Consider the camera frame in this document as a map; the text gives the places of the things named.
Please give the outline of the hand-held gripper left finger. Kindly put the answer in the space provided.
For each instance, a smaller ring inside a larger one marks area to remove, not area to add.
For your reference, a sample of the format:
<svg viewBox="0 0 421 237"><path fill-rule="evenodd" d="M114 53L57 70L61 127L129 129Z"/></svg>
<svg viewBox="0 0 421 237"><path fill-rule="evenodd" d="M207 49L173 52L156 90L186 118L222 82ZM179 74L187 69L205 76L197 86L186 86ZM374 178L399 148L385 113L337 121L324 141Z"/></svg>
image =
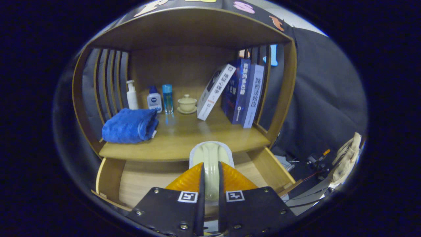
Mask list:
<svg viewBox="0 0 421 237"><path fill-rule="evenodd" d="M170 237L204 235L205 182L204 164L199 163L180 179L190 180L189 187L151 188L128 213L127 218L157 233Z"/></svg>

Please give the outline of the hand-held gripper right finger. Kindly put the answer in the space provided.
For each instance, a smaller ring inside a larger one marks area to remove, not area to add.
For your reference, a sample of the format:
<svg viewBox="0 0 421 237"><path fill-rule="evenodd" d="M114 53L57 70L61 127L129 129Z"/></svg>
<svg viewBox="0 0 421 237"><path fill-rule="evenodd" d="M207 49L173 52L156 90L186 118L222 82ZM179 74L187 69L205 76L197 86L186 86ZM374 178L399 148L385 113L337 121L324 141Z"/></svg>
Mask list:
<svg viewBox="0 0 421 237"><path fill-rule="evenodd" d="M219 162L218 231L229 237L271 237L291 231L298 217L269 186L231 188L235 169Z"/></svg>

